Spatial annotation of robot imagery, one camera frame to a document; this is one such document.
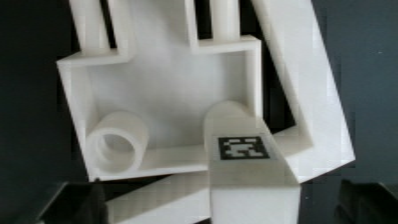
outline black background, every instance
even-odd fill
[[[0,3],[0,223],[14,223],[87,173],[55,66],[78,50],[68,1]],[[330,224],[341,179],[398,183],[398,1],[313,4],[357,155],[302,184],[299,223]]]

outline black and white square marker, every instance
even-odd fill
[[[268,159],[259,136],[219,138],[220,160]]]

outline white plastic part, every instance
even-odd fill
[[[236,102],[220,103],[204,121],[206,150],[210,158],[211,222],[217,224],[293,224],[299,218],[300,185],[277,150],[274,136],[261,118]],[[261,138],[270,158],[235,154],[222,158],[220,138],[243,146]]]
[[[240,1],[210,0],[213,40],[240,40]]]
[[[107,202],[108,223],[192,224],[210,218],[206,172],[178,174]]]
[[[203,171],[208,169],[204,147],[210,152],[215,148],[213,135],[261,132],[277,157],[274,162],[227,164],[229,175],[219,175],[226,171],[220,170],[224,164],[210,160],[213,218],[215,223],[256,220],[293,223],[297,182],[346,164],[354,160],[354,151],[311,1],[252,0],[252,3],[297,122],[297,126],[275,134],[275,140],[261,121],[261,42],[254,37],[240,36],[236,0],[211,0],[215,39],[210,40],[197,40],[194,0],[108,0],[117,49],[108,49],[100,0],[71,0],[82,53],[57,64],[91,180]],[[229,100],[240,104],[219,104]],[[133,127],[126,119],[126,124],[115,126],[123,130],[117,133],[107,129],[112,124],[103,125],[115,111],[133,114],[140,123]],[[213,119],[211,128],[203,127],[204,116]],[[147,138],[140,138],[146,127]],[[121,145],[130,147],[119,154],[98,144],[107,136],[96,135],[100,130],[107,130]],[[117,155],[128,155],[121,167]],[[254,167],[259,171],[249,174],[247,169]],[[284,175],[290,169],[297,182],[293,176]],[[256,187],[245,181],[259,181]],[[153,197],[167,195],[174,187],[165,187]],[[203,189],[197,197],[206,195],[208,189]],[[192,199],[195,205],[206,207],[210,203],[197,197]],[[183,209],[174,214],[185,213],[185,209],[194,211],[181,206],[185,200],[174,199],[169,201],[179,203]],[[146,218],[153,217],[146,223],[160,223],[160,217],[169,214],[167,207],[158,206],[151,197],[130,201],[137,206],[146,202],[155,205],[146,209]],[[265,206],[265,211],[274,211],[274,216],[265,218],[256,207],[249,211],[254,219],[247,221],[238,208],[251,207],[252,202]],[[126,213],[115,215],[124,217],[119,221],[144,217],[144,214],[131,215],[131,210],[121,211]],[[162,223],[179,223],[174,217],[163,220]]]
[[[311,0],[252,0],[297,126],[275,141],[299,179],[354,161],[352,141]]]
[[[100,1],[71,0],[69,3],[84,55],[101,55],[110,47]]]
[[[235,100],[258,116],[263,114],[259,40],[203,41],[192,48],[187,16],[194,14],[187,14],[183,0],[108,4],[117,49],[59,61],[91,180],[206,170],[203,119],[210,107]],[[110,172],[94,162],[98,144],[87,144],[87,137],[115,111],[140,118],[149,141],[139,169],[126,165]]]
[[[128,112],[107,115],[87,137],[87,150],[98,169],[110,173],[139,170],[146,146],[147,127]]]

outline white cylinder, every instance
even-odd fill
[[[85,56],[110,52],[100,0],[69,0],[78,42]]]
[[[147,127],[140,118],[128,112],[107,115],[87,137],[85,150],[96,167],[117,173],[137,170],[147,147]]]
[[[210,0],[213,40],[240,40],[240,2],[238,0]]]

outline cylindrical hole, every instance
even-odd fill
[[[108,172],[121,172],[133,165],[135,148],[119,135],[107,134],[96,141],[98,165]]]

